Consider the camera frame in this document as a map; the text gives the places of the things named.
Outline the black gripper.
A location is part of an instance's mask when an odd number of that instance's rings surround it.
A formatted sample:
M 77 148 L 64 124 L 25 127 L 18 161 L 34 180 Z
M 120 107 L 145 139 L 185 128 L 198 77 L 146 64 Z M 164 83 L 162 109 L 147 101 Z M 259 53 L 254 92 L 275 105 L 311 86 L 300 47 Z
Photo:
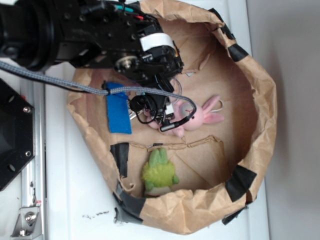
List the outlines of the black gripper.
M 108 0 L 56 0 L 56 62 L 114 69 L 140 84 L 168 84 L 183 70 L 179 50 L 158 19 Z

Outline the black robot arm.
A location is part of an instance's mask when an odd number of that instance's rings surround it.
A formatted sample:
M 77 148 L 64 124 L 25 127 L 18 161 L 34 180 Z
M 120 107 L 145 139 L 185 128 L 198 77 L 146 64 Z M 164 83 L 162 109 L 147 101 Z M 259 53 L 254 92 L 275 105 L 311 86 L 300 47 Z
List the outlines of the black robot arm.
M 184 65 L 159 21 L 122 0 L 1 4 L 0 55 L 31 71 L 114 69 L 143 86 L 168 84 Z

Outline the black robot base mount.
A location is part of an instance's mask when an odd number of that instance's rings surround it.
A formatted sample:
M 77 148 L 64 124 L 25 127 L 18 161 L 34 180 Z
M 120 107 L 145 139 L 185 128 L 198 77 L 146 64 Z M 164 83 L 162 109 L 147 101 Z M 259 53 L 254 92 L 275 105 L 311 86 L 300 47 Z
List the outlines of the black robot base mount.
M 34 107 L 0 80 L 0 190 L 34 158 Z

